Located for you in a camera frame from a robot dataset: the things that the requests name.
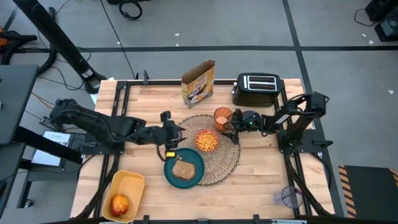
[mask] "apple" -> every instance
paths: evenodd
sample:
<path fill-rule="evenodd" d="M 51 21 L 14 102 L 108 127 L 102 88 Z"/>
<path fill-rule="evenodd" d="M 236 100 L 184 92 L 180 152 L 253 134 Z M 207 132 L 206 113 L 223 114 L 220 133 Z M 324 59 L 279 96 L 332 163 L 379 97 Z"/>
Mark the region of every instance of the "apple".
<path fill-rule="evenodd" d="M 115 195 L 111 202 L 111 213 L 114 216 L 126 214 L 129 210 L 129 202 L 124 195 Z"/>

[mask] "teal plate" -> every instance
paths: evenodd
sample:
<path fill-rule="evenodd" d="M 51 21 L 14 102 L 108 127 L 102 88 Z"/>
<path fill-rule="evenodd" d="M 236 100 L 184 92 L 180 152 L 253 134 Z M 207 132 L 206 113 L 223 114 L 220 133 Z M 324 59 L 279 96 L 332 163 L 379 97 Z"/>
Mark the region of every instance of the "teal plate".
<path fill-rule="evenodd" d="M 195 150 L 188 148 L 177 149 L 175 151 L 175 155 L 175 158 L 167 159 L 164 163 L 164 175 L 166 176 L 167 181 L 174 187 L 180 189 L 188 189 L 195 186 L 199 183 L 205 173 L 205 164 L 203 163 L 203 159 Z M 195 175 L 192 179 L 184 180 L 173 175 L 172 170 L 174 164 L 179 158 L 181 158 L 182 161 L 189 162 L 195 166 Z"/>

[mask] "cereal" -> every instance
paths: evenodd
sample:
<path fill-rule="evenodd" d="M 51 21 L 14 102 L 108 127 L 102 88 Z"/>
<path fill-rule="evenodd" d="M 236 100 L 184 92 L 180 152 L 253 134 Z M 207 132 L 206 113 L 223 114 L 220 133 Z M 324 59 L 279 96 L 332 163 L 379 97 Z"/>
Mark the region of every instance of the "cereal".
<path fill-rule="evenodd" d="M 216 149 L 218 138 L 213 131 L 204 130 L 197 134 L 195 143 L 199 150 L 209 152 Z"/>

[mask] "black toaster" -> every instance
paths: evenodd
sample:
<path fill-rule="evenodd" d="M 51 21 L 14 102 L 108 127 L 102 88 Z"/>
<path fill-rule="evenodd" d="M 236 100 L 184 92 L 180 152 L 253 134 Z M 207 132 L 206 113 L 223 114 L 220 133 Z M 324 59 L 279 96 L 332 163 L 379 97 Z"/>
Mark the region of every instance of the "black toaster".
<path fill-rule="evenodd" d="M 236 106 L 270 107 L 280 93 L 280 78 L 268 73 L 242 73 L 234 82 L 232 101 Z"/>

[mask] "round placemat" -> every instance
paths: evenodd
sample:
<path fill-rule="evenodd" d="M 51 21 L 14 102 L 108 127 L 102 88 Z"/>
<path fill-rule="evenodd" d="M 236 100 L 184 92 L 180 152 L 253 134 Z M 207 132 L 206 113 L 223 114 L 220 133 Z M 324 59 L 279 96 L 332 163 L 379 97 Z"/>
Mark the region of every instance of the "round placemat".
<path fill-rule="evenodd" d="M 217 132 L 213 116 L 191 116 L 184 119 L 178 126 L 186 129 L 182 131 L 182 135 L 187 138 L 179 143 L 178 146 L 194 149 L 201 155 L 205 163 L 205 174 L 198 185 L 209 186 L 219 184 L 234 171 L 241 155 L 241 149 L 238 145 L 233 144 L 230 138 Z M 214 151 L 203 152 L 196 147 L 195 136 L 197 132 L 203 129 L 211 129 L 217 134 L 219 144 Z"/>

